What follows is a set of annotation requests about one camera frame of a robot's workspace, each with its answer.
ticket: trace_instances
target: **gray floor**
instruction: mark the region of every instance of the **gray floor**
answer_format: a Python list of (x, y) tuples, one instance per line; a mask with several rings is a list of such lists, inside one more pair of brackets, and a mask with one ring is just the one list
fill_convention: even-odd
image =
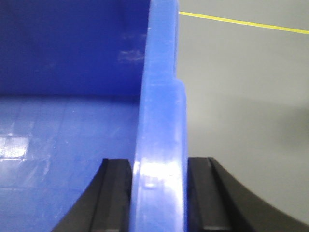
[[(180, 0), (197, 14), (309, 29), (306, 0)], [(309, 35), (180, 16), (189, 155), (213, 156), (309, 224)]]

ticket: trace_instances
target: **blue plastic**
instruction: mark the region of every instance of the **blue plastic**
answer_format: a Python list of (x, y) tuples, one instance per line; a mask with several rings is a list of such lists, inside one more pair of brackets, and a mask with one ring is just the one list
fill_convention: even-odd
[(174, 0), (0, 1), (1, 232), (50, 231), (103, 158), (134, 164), (131, 232), (186, 231), (177, 15)]

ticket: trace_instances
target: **floor marking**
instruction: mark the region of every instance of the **floor marking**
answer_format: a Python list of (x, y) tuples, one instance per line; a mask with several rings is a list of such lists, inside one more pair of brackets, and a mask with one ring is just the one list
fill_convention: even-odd
[(210, 20), (215, 20), (215, 21), (221, 21), (221, 22), (226, 22), (226, 23), (235, 23), (235, 24), (259, 27), (259, 28), (283, 30), (283, 31), (288, 31), (288, 32), (294, 32), (294, 33), (309, 35), (309, 30), (286, 28), (286, 27), (280, 27), (280, 26), (274, 26), (274, 25), (262, 24), (262, 23), (252, 23), (252, 22), (234, 20), (234, 19), (229, 19), (229, 18), (220, 18), (220, 17), (214, 17), (214, 16), (209, 16), (209, 15), (203, 15), (203, 14), (201, 15), (201, 14), (195, 14), (195, 13), (189, 13), (189, 12), (183, 12), (183, 11), (179, 11), (179, 14), (185, 15), (185, 16), (196, 17), (196, 18), (205, 18), (205, 19), (210, 19)]

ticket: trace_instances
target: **bin floor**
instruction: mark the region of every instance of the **bin floor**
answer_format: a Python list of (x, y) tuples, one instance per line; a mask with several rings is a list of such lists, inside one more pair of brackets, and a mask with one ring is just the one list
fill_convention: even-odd
[(133, 162), (139, 97), (0, 97), (1, 232), (48, 232), (103, 158)]

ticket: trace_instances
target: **bin wall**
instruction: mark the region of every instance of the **bin wall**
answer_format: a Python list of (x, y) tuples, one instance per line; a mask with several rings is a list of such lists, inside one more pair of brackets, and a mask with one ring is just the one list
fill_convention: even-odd
[(148, 0), (0, 1), (0, 94), (139, 95)]

